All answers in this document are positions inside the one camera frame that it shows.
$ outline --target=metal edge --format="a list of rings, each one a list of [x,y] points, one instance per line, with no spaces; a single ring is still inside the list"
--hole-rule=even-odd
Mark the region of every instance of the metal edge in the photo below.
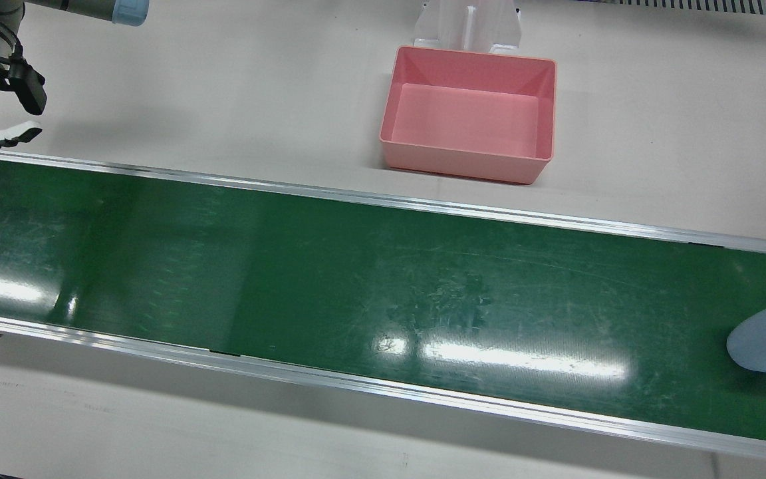
[[[115,351],[156,361],[199,367],[224,373],[279,381],[294,385],[315,386],[343,391],[356,391],[404,400],[413,400],[438,406],[455,407],[471,412],[505,416],[532,424],[544,424],[599,434],[608,434],[634,440],[647,440],[672,446],[687,446],[710,452],[726,452],[740,456],[765,458],[766,440],[730,436],[692,428],[681,428],[653,422],[614,418],[589,412],[578,412],[552,406],[523,403],[493,397],[482,397],[445,391],[425,386],[408,385],[371,379],[352,374],[333,373],[310,367],[262,360],[253,357],[231,357],[167,343],[156,343],[129,337],[91,333],[56,325],[37,324],[0,317],[0,334],[18,334],[37,339],[50,339],[92,348]]]
[[[677,230],[677,228],[629,224],[629,222],[578,218],[578,216],[526,212],[526,210],[474,206],[474,204],[423,200],[389,194],[362,193],[343,189],[321,188],[291,183],[265,182],[252,179],[234,178],[231,176],[179,172],[179,170],[167,170],[146,166],[127,166],[127,164],[72,160],[72,158],[20,154],[19,152],[6,152],[5,154],[0,154],[0,161],[36,164],[37,166],[54,166],[69,170],[84,170],[85,172],[139,176],[151,179],[195,183],[224,188],[247,189],[267,193],[289,194],[322,200],[336,200],[347,203],[368,204],[369,206],[386,206],[403,210],[417,210],[417,212],[433,212],[454,216],[467,216],[468,218],[517,222],[518,224],[563,228],[564,230],[586,231],[591,233],[615,234],[616,236],[629,236],[649,240],[664,240],[677,243],[699,243],[700,245],[721,246],[729,249],[766,253],[766,239],[728,236],[727,234],[705,233],[692,230]]]

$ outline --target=clear plastic holder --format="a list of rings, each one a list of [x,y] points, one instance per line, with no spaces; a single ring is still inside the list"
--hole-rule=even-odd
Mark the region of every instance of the clear plastic holder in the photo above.
[[[451,51],[516,51],[522,41],[513,0],[429,0],[414,46]]]

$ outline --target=pink plastic bin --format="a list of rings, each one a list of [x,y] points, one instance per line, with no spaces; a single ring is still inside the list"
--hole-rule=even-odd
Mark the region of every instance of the pink plastic bin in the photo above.
[[[402,47],[380,131],[393,168],[533,183],[554,154],[557,65]]]

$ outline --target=white table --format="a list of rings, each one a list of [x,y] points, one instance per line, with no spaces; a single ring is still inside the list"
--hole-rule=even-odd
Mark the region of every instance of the white table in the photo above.
[[[557,154],[510,186],[383,164],[416,0],[154,2],[143,27],[42,8],[49,79],[24,152],[766,239],[766,16],[523,4],[523,55],[559,64]],[[22,121],[0,94],[0,126]]]

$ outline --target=conveyor belt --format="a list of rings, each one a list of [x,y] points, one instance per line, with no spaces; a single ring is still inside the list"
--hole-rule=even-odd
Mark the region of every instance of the conveyor belt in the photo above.
[[[763,307],[766,254],[0,162],[39,327],[766,440],[724,347]]]

